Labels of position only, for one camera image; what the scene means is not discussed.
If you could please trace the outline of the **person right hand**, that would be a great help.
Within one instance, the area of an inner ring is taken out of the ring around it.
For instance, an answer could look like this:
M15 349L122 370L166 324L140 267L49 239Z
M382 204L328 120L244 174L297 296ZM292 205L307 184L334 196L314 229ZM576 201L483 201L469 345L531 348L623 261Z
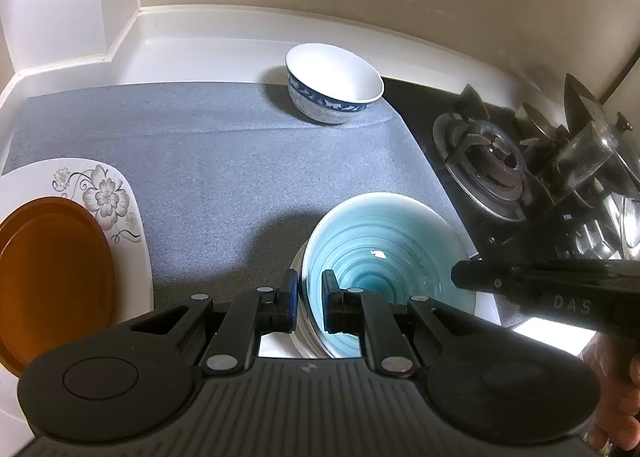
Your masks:
M582 359L601 388L587 442L596 451L607 443L632 451L639 444L639 353L630 355L622 340L598 333Z

